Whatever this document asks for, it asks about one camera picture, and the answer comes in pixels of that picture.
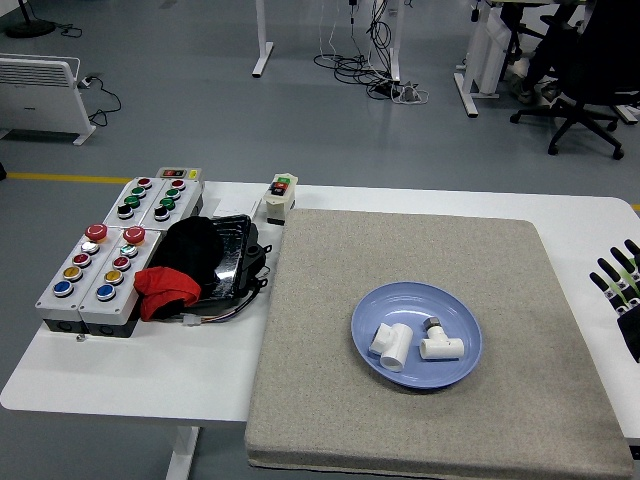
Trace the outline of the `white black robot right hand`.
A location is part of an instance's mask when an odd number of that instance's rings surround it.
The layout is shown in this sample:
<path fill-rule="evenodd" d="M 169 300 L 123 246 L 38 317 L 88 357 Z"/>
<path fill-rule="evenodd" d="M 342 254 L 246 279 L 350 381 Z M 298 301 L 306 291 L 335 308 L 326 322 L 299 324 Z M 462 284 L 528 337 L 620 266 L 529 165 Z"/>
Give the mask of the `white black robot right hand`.
<path fill-rule="evenodd" d="M 598 273 L 591 272 L 589 277 L 601 290 L 618 315 L 617 324 L 623 340 L 636 363 L 639 362 L 639 246 L 631 239 L 624 245 L 631 257 L 617 247 L 610 252 L 620 264 L 619 272 L 604 258 L 597 260 L 600 268 L 609 276 L 606 281 Z"/>

